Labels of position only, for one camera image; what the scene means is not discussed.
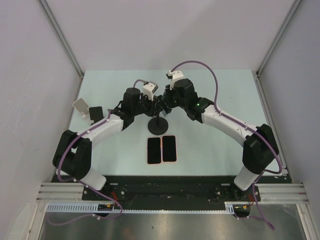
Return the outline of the pink case phone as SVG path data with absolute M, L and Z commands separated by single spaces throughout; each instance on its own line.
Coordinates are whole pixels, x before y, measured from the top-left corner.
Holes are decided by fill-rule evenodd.
M 175 163 L 177 161 L 177 144 L 174 135 L 162 137 L 162 160 L 165 163 Z
M 147 139 L 147 164 L 158 165 L 162 162 L 161 138 L 150 137 Z

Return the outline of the grey case phone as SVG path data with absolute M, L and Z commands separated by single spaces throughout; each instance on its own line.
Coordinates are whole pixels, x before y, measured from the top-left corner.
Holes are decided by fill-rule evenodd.
M 163 111 L 162 111 L 162 115 L 163 115 L 164 117 L 166 117 L 169 113 L 170 113 L 170 111 L 167 111 L 167 110 L 163 110 Z

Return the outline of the white phone stand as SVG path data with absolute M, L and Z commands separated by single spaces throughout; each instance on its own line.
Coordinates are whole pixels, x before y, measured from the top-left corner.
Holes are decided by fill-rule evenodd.
M 76 101 L 72 103 L 72 106 L 84 120 L 89 120 L 89 105 L 85 102 L 83 98 L 78 98 Z

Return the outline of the black round-base phone stand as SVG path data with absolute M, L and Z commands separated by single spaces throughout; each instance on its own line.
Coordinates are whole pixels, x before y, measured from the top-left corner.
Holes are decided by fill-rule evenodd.
M 151 134 L 160 136 L 167 132 L 169 123 L 165 118 L 160 117 L 160 115 L 158 114 L 148 122 L 147 128 Z

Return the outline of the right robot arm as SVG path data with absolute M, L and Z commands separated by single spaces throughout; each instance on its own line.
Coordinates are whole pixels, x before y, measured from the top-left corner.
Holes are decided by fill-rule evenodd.
M 214 127 L 242 146 L 243 166 L 230 188 L 235 200 L 247 197 L 248 188 L 273 160 L 279 160 L 279 148 L 269 125 L 254 126 L 226 114 L 215 102 L 199 97 L 189 79 L 166 85 L 162 98 L 168 108 L 180 107 L 192 121 Z

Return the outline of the black square-base phone stand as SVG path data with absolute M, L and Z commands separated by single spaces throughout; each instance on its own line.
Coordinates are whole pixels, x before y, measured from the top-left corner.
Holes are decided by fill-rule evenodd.
M 95 106 L 89 108 L 89 117 L 91 125 L 94 125 L 104 118 L 103 108 L 101 106 Z

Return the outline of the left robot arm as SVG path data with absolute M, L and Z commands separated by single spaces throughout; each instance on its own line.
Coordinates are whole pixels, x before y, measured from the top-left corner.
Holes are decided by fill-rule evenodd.
M 92 168 L 93 148 L 125 130 L 136 116 L 155 117 L 161 112 L 171 112 L 162 95 L 154 96 L 151 100 L 139 89 L 128 88 L 117 106 L 108 110 L 107 117 L 81 133 L 69 129 L 63 132 L 52 161 L 57 169 L 58 180 L 82 183 L 93 188 L 93 194 L 98 199 L 107 199 L 111 188 L 106 184 L 106 177 Z

